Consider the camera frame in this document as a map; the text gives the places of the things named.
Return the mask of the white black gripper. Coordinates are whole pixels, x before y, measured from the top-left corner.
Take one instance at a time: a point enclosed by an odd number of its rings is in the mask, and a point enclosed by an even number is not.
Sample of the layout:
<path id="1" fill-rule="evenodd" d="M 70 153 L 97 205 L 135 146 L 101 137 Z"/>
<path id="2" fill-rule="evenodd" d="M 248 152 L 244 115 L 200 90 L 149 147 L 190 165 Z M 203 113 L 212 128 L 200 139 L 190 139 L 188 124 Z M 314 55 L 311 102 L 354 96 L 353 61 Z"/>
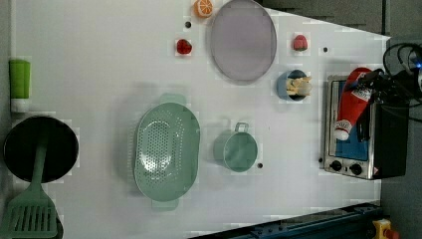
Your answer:
<path id="1" fill-rule="evenodd" d="M 410 108 L 421 106 L 421 69 L 403 70 L 389 76 L 377 69 L 359 80 L 361 87 L 372 89 L 371 99 L 385 105 L 398 103 L 410 104 Z"/>

